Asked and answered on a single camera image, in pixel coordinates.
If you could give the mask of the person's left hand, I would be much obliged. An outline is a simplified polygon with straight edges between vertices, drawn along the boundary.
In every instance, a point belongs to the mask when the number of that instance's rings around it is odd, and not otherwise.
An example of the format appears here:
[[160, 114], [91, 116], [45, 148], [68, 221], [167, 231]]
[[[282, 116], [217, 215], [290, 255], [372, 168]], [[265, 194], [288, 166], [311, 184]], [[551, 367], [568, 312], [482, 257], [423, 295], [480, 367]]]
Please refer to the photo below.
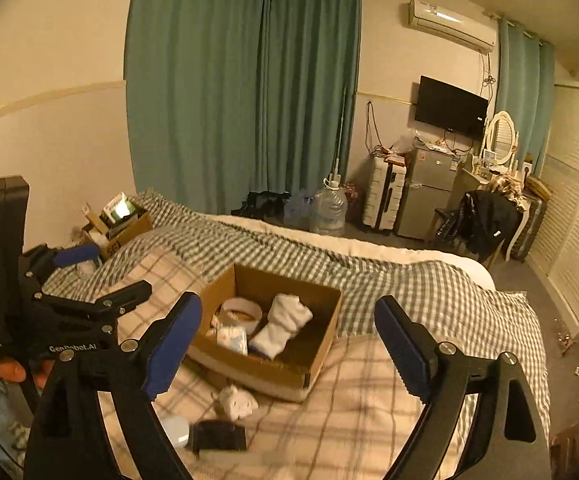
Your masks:
[[[35, 385], [43, 389], [47, 383], [48, 376], [52, 371], [54, 361], [43, 361], [40, 367], [33, 373]], [[8, 382], [24, 382], [27, 378], [26, 369], [17, 361], [4, 359], [0, 361], [0, 379]]]

